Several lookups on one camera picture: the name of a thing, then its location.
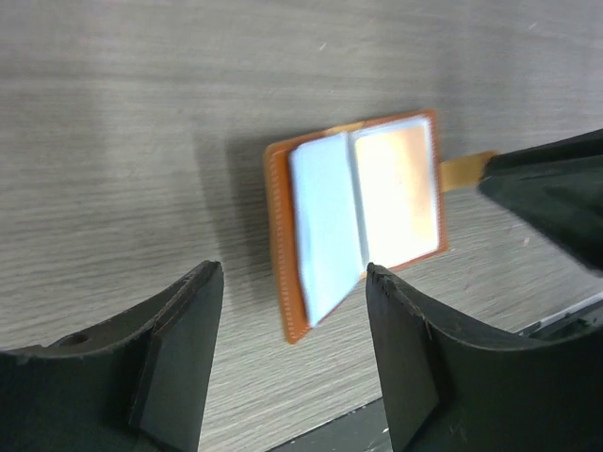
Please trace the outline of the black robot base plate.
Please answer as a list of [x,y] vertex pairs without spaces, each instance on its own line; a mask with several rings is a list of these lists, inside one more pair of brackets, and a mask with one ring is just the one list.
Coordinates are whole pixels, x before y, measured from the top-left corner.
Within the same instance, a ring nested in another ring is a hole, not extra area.
[[274,452],[392,452],[378,398],[271,449]]

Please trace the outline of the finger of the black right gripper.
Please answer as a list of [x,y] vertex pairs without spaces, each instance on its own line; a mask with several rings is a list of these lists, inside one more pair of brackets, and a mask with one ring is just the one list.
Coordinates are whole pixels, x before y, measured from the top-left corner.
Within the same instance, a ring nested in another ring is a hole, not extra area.
[[480,193],[602,271],[602,131],[492,157]]

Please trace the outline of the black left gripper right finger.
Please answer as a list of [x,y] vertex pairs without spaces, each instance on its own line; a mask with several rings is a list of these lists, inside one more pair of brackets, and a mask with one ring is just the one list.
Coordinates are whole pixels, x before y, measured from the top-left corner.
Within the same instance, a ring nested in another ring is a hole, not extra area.
[[602,300],[504,331],[370,265],[367,310],[397,451],[598,451]]

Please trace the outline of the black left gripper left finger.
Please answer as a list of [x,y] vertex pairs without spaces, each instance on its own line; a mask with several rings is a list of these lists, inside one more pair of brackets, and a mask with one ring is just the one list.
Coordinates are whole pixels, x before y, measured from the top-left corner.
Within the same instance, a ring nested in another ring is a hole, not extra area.
[[205,261],[108,320],[3,351],[2,449],[196,450],[223,287],[221,265]]

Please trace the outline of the brown leather card holder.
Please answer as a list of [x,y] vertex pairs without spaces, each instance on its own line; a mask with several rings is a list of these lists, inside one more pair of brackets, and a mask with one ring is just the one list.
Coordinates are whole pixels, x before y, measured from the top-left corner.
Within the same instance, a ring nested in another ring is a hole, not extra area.
[[443,196],[474,186],[492,157],[443,159],[431,109],[270,144],[269,244],[286,341],[330,315],[369,263],[396,270],[446,251]]

